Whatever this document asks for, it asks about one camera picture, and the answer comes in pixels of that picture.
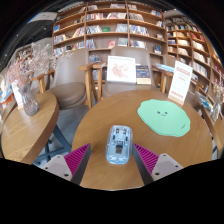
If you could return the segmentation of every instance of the bookshelf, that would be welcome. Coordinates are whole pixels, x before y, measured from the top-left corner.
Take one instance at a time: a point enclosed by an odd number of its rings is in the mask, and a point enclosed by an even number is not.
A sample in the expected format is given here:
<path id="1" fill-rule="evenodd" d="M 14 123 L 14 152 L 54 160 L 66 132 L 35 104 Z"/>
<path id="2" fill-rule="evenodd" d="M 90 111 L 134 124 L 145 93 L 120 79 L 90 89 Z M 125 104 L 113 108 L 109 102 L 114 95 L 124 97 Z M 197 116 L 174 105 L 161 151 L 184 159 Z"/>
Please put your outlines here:
<path id="1" fill-rule="evenodd" d="M 110 8 L 112 4 L 122 4 L 124 7 Z M 107 18 L 108 15 L 112 13 L 120 13 L 120 17 Z M 118 24 L 126 24 L 128 28 L 127 32 L 116 32 Z M 143 35 L 143 32 L 140 32 L 141 34 L 131 33 L 129 29 L 130 25 L 147 29 L 147 35 Z M 60 28 L 54 32 L 54 28 L 56 26 L 60 26 Z M 103 30 L 103 27 L 109 27 L 110 30 L 108 32 L 87 34 L 86 29 L 90 26 L 99 26 L 101 30 Z M 84 27 L 83 35 L 74 37 L 73 35 L 75 31 L 82 27 Z M 82 47 L 86 47 L 86 43 L 93 40 L 95 48 L 89 49 L 89 55 L 99 55 L 100 61 L 107 61 L 108 55 L 110 55 L 111 51 L 111 49 L 108 48 L 108 41 L 114 40 L 115 46 L 117 46 L 119 38 L 126 38 L 127 46 L 129 47 L 133 43 L 132 40 L 138 41 L 138 43 L 144 42 L 146 44 L 152 65 L 155 63 L 162 63 L 163 54 L 167 53 L 167 32 L 165 29 L 165 20 L 163 18 L 162 11 L 158 8 L 153 8 L 139 2 L 127 0 L 93 1 L 86 4 L 77 5 L 70 10 L 59 13 L 56 17 L 54 28 L 52 33 L 53 52 L 56 52 L 56 49 L 62 49 L 61 51 L 64 52 L 68 50 L 64 48 L 66 46 L 71 46 L 69 47 L 69 50 L 71 50 L 73 45 L 78 45 L 80 42 L 83 42 L 83 45 L 81 44 Z M 157 38 L 157 34 L 161 34 L 164 40 Z M 65 35 L 68 38 L 63 39 L 60 42 L 54 42 L 54 39 L 56 39 L 59 35 Z M 158 45 L 161 48 L 161 55 L 155 53 L 155 45 Z M 157 72 L 153 71 L 153 75 L 155 76 L 154 78 L 156 78 Z"/>
<path id="2" fill-rule="evenodd" d="M 176 40 L 176 48 L 177 53 L 170 53 L 168 51 L 168 54 L 177 57 L 182 57 L 186 60 L 186 64 L 193 67 L 193 73 L 198 76 L 198 82 L 201 83 L 204 86 L 204 89 L 200 88 L 200 93 L 204 96 L 208 97 L 212 102 L 214 102 L 215 94 L 213 93 L 213 85 L 216 80 L 221 80 L 224 83 L 224 70 L 222 67 L 222 64 L 212 47 L 210 41 L 206 37 L 203 32 L 201 32 L 200 28 L 191 22 L 186 16 L 184 15 L 174 15 L 174 16 L 165 16 L 166 21 L 166 29 L 167 29 L 167 42 L 169 40 Z M 176 29 L 180 25 L 184 26 L 185 30 Z M 189 25 L 194 27 L 194 30 L 191 30 L 189 28 Z M 174 37 L 174 33 L 176 32 L 182 32 L 185 36 L 180 37 L 176 35 Z M 178 48 L 181 48 L 180 44 L 178 44 L 178 40 L 187 40 L 190 44 L 190 46 L 186 46 L 185 49 L 187 49 L 188 56 L 182 55 L 178 53 Z M 194 64 L 197 64 L 198 67 L 202 66 L 207 71 L 207 77 L 202 74 L 202 72 L 199 69 L 196 69 L 197 67 L 194 66 Z M 191 82 L 189 89 L 194 92 L 195 91 L 195 84 Z M 224 105 L 222 105 L 221 108 L 222 117 L 224 115 Z"/>

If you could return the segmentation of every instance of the sign stand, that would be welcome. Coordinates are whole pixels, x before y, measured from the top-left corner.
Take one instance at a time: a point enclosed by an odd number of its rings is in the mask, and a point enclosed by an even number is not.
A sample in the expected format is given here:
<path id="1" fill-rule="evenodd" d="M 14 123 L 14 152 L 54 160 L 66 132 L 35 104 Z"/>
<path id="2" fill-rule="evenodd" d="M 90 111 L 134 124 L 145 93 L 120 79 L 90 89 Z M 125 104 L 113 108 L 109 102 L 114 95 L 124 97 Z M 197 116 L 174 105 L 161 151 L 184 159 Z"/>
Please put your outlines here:
<path id="1" fill-rule="evenodd" d="M 176 61 L 168 98 L 183 105 L 191 82 L 193 68 Z"/>

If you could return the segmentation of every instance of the flower vase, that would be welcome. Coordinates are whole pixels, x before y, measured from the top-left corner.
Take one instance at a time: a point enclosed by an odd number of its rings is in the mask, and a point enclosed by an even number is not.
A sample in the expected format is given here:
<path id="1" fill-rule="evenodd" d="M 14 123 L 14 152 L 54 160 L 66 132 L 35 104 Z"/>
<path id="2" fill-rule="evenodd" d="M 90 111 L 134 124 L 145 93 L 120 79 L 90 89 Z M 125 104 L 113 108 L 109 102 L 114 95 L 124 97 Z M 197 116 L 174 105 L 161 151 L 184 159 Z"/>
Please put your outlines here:
<path id="1" fill-rule="evenodd" d="M 213 109 L 211 112 L 211 117 L 214 122 L 216 122 L 216 120 L 218 119 L 220 111 L 221 111 L 220 94 L 216 93 Z"/>
<path id="2" fill-rule="evenodd" d="M 39 110 L 39 103 L 32 95 L 30 91 L 30 83 L 25 84 L 21 88 L 19 88 L 19 92 L 22 96 L 23 108 L 25 113 L 28 116 L 33 116 Z"/>

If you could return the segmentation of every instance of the floor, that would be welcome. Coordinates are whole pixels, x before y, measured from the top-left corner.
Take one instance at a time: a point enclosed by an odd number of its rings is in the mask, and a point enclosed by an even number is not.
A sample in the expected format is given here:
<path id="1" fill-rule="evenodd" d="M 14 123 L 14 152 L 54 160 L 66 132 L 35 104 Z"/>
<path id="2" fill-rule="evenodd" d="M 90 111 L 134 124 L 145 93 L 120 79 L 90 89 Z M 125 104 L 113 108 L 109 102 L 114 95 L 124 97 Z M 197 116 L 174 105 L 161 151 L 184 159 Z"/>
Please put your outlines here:
<path id="1" fill-rule="evenodd" d="M 70 145 L 72 145 L 73 143 L 73 138 L 79 123 L 81 122 L 82 118 L 85 116 L 87 112 L 88 112 L 88 107 L 86 105 L 80 105 L 74 109 L 69 109 L 69 110 L 60 110 L 57 125 Z M 50 140 L 52 141 L 52 143 L 49 144 L 50 151 L 53 151 L 62 147 L 53 134 L 51 135 Z M 216 148 L 216 144 L 214 140 L 212 140 L 212 144 L 213 144 L 212 160 L 216 160 L 217 148 Z M 35 165 L 42 168 L 46 163 L 47 163 L 47 160 L 42 160 L 40 164 L 35 164 Z"/>

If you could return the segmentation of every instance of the cushion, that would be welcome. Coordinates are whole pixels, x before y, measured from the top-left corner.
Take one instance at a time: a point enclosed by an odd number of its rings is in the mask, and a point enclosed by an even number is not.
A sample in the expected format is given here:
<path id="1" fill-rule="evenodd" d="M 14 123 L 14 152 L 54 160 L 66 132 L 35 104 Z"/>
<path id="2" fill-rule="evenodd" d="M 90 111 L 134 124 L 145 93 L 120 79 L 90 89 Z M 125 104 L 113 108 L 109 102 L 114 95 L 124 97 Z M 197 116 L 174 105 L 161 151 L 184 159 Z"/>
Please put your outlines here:
<path id="1" fill-rule="evenodd" d="M 78 103 L 83 99 L 86 87 L 82 82 L 70 82 L 55 86 L 47 92 L 56 96 L 59 107 L 67 107 Z"/>
<path id="2" fill-rule="evenodd" d="M 137 85 L 129 83 L 112 83 L 107 82 L 102 84 L 102 97 L 107 98 L 108 96 L 114 95 L 116 93 L 131 91 L 131 90 L 153 90 L 160 91 L 159 88 L 156 88 L 152 85 Z"/>

